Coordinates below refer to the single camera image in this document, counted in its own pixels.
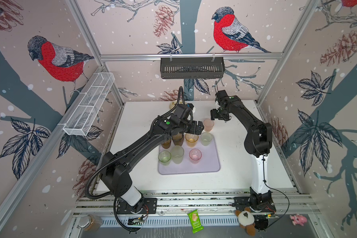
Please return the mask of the dark olive cup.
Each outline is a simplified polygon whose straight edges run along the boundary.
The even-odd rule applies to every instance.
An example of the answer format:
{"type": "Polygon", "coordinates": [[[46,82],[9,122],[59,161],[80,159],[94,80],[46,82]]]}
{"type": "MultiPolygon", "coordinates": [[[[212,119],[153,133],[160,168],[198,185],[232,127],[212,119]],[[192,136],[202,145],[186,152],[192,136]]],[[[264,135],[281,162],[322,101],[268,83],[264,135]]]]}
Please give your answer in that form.
{"type": "Polygon", "coordinates": [[[172,136],[172,141],[175,146],[182,146],[184,141],[184,135],[182,133],[174,135],[172,136]]]}

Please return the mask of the salmon textured cup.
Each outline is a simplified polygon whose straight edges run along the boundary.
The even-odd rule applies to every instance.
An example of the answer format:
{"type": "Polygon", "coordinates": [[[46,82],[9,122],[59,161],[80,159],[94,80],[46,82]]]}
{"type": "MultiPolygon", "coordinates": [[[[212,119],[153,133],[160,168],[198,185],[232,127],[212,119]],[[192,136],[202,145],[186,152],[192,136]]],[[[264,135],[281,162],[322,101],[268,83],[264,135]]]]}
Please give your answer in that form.
{"type": "Polygon", "coordinates": [[[214,127],[215,122],[211,119],[205,119],[203,121],[203,125],[204,125],[204,131],[205,132],[210,132],[212,131],[213,127],[214,127]]]}

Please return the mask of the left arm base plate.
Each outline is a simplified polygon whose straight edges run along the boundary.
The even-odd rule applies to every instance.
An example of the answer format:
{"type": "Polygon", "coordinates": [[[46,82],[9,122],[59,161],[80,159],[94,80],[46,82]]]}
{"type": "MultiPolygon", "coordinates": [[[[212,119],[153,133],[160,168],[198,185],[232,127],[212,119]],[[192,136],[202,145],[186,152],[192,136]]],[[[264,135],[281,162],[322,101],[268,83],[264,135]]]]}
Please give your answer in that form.
{"type": "Polygon", "coordinates": [[[114,206],[116,213],[121,215],[155,214],[157,208],[157,199],[142,197],[136,205],[131,206],[122,198],[117,198],[114,206]]]}

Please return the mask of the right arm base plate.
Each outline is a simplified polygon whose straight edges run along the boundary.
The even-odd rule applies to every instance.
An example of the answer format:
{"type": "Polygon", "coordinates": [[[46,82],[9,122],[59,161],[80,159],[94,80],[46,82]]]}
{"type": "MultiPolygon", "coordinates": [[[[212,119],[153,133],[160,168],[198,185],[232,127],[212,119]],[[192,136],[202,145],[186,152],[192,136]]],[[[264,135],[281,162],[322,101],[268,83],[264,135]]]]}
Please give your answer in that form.
{"type": "Polygon", "coordinates": [[[253,203],[250,201],[250,197],[248,196],[234,197],[232,206],[240,211],[244,210],[246,207],[249,207],[251,212],[254,213],[275,213],[277,211],[272,200],[253,205],[253,203]]]}

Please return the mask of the small green ribbed cup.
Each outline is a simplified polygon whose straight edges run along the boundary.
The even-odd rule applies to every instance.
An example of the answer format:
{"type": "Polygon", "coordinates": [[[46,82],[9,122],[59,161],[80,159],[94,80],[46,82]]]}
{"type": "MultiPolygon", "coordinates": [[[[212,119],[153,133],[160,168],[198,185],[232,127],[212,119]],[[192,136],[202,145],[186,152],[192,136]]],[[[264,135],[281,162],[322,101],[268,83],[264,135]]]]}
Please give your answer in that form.
{"type": "Polygon", "coordinates": [[[171,162],[171,158],[172,156],[169,151],[161,151],[158,156],[159,163],[163,166],[169,165],[171,162]]]}

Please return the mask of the pink clear cup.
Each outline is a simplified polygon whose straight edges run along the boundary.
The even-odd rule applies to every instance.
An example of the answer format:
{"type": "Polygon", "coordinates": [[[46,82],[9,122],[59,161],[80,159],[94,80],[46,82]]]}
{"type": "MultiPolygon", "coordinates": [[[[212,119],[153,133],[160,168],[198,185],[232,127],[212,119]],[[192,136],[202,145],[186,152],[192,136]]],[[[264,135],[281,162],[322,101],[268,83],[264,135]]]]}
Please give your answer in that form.
{"type": "Polygon", "coordinates": [[[201,158],[202,152],[199,149],[194,148],[189,152],[189,159],[193,164],[199,163],[201,158]]]}

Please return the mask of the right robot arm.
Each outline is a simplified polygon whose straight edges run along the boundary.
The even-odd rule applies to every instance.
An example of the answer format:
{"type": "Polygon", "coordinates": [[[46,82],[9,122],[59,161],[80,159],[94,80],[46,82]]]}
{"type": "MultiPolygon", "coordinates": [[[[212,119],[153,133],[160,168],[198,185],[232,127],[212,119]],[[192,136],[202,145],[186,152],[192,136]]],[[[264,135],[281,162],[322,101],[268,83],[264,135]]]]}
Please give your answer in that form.
{"type": "Polygon", "coordinates": [[[272,148],[272,125],[264,123],[251,113],[238,96],[229,96],[225,90],[216,93],[218,109],[211,110],[211,120],[231,119],[233,114],[247,130],[244,146],[252,158],[250,207],[260,211],[272,203],[272,191],[267,185],[267,157],[272,148]]]}

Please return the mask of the pale green textured cup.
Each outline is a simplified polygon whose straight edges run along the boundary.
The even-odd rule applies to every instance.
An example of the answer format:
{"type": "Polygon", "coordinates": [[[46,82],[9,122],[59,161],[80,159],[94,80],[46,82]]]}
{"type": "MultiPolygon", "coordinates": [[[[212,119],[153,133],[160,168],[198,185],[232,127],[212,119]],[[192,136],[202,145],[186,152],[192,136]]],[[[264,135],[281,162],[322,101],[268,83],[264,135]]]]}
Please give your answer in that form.
{"type": "Polygon", "coordinates": [[[208,146],[213,140],[213,135],[209,132],[203,132],[201,134],[201,144],[203,146],[208,146]]]}

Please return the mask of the yellow amber cup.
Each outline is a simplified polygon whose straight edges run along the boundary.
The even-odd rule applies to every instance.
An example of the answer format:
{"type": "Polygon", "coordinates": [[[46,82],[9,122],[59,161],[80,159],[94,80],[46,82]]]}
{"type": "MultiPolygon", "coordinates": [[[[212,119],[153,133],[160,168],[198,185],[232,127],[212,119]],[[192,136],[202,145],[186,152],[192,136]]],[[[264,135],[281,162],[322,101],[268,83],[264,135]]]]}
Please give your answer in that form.
{"type": "Polygon", "coordinates": [[[190,133],[185,134],[186,144],[190,148],[193,148],[196,146],[198,139],[199,139],[199,136],[196,134],[190,134],[190,133]]]}

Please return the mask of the tall pale green cup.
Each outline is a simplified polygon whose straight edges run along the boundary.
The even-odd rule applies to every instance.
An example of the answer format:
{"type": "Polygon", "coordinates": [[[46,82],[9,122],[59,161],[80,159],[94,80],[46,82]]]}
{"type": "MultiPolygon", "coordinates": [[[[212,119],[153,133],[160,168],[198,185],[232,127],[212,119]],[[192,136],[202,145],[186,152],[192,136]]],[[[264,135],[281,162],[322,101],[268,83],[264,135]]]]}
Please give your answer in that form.
{"type": "Polygon", "coordinates": [[[184,149],[182,146],[175,145],[171,149],[170,153],[171,153],[172,161],[175,164],[180,164],[183,161],[184,149]]]}

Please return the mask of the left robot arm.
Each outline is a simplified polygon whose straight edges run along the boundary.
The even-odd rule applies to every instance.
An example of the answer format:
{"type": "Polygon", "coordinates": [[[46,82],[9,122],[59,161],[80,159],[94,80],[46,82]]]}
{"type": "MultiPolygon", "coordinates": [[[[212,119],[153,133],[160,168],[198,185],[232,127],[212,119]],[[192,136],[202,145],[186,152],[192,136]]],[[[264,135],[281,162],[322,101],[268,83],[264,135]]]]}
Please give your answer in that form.
{"type": "Polygon", "coordinates": [[[137,213],[143,209],[144,197],[133,185],[130,172],[137,163],[154,148],[177,134],[200,135],[204,130],[203,122],[193,120],[194,105],[178,104],[173,112],[157,116],[149,131],[127,148],[115,154],[104,156],[101,180],[115,198],[125,201],[137,213]]]}

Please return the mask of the small brown textured cup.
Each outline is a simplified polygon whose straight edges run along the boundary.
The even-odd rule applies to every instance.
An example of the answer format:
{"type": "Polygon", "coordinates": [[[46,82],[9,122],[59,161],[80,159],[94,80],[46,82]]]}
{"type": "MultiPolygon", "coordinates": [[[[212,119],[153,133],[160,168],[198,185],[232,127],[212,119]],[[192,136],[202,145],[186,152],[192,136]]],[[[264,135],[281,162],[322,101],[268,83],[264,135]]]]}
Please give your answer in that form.
{"type": "Polygon", "coordinates": [[[161,146],[162,146],[164,149],[169,149],[170,146],[171,146],[171,142],[172,142],[172,140],[171,140],[171,139],[168,139],[167,141],[165,141],[164,143],[162,143],[161,146]]]}

